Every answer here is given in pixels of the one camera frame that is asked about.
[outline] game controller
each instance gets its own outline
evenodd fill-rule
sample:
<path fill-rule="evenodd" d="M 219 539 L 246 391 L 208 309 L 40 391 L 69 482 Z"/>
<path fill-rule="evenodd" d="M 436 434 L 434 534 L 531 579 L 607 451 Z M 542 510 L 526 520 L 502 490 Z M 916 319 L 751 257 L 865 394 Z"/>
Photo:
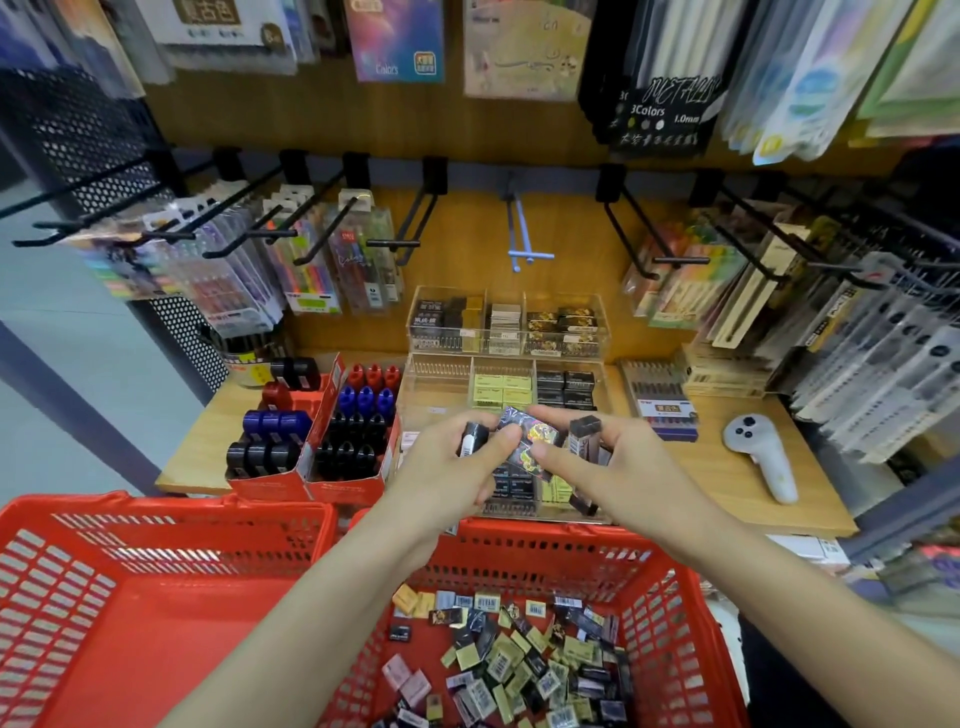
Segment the game controller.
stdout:
<path fill-rule="evenodd" d="M 760 466 L 770 493 L 780 503 L 789 505 L 799 500 L 790 461 L 770 418 L 763 415 L 737 417 L 724 427 L 723 444 L 734 452 L 750 455 Z"/>

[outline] plastic basket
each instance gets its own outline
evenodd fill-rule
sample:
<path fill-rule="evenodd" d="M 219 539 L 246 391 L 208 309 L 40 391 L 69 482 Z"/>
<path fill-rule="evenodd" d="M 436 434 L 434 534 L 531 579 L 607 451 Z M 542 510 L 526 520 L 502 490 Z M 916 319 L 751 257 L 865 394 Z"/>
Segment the plastic basket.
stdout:
<path fill-rule="evenodd" d="M 0 512 L 0 727 L 150 728 L 326 552 L 323 503 L 22 497 Z"/>
<path fill-rule="evenodd" d="M 749 725 L 730 654 L 704 602 L 699 577 L 622 528 L 468 519 L 457 536 L 441 537 L 430 562 L 407 583 L 467 595 L 492 591 L 504 604 L 526 596 L 579 597 L 598 612 L 620 618 L 619 640 L 630 658 L 639 725 Z M 397 694 L 381 679 L 380 668 L 397 653 L 411 670 L 422 669 L 433 692 L 443 697 L 444 725 L 457 724 L 444 680 L 458 670 L 456 665 L 446 670 L 440 662 L 452 644 L 450 630 L 423 619 L 397 619 L 411 625 L 412 639 L 389 642 L 392 614 L 393 605 L 334 693 L 321 720 L 324 728 L 366 728 L 390 710 Z M 545 619 L 527 619 L 545 629 Z M 501 725 L 496 714 L 490 723 Z"/>

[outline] right hand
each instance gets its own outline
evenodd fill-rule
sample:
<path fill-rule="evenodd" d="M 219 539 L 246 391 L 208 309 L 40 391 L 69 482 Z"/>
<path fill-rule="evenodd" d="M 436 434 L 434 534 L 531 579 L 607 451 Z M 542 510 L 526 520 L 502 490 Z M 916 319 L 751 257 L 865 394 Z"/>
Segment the right hand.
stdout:
<path fill-rule="evenodd" d="M 564 430 L 571 420 L 585 415 L 539 404 L 528 411 Z M 534 443 L 534 458 L 596 502 L 615 522 L 680 558 L 691 558 L 697 541 L 709 531 L 708 522 L 723 511 L 677 464 L 645 421 L 597 416 L 603 422 L 601 439 L 613 449 L 607 467 L 543 442 Z"/>

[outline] floor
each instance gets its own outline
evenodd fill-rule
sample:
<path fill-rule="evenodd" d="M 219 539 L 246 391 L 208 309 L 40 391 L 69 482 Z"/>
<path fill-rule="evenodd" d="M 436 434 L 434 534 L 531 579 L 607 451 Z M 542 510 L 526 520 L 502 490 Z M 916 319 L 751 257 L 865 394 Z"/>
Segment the floor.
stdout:
<path fill-rule="evenodd" d="M 30 182 L 0 207 L 36 194 Z M 162 468 L 200 415 L 200 402 L 140 326 L 64 246 L 15 248 L 40 237 L 47 205 L 0 221 L 0 321 L 150 460 Z M 126 481 L 0 382 L 7 470 L 0 504 L 27 493 L 103 493 Z"/>

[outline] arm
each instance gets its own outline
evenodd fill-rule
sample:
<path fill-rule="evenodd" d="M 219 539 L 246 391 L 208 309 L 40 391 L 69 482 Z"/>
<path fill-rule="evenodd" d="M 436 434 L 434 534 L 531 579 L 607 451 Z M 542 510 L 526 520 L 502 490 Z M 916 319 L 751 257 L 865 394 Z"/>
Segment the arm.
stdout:
<path fill-rule="evenodd" d="M 347 676 L 400 583 L 440 533 L 493 492 L 491 473 L 516 447 L 508 427 L 470 457 L 457 448 L 468 412 L 420 434 L 390 490 L 161 723 L 161 728 L 311 728 Z"/>
<path fill-rule="evenodd" d="M 582 416 L 530 411 L 560 427 Z M 602 419 L 607 468 L 542 443 L 534 456 L 715 584 L 852 726 L 960 723 L 952 656 L 720 508 L 645 422 Z"/>

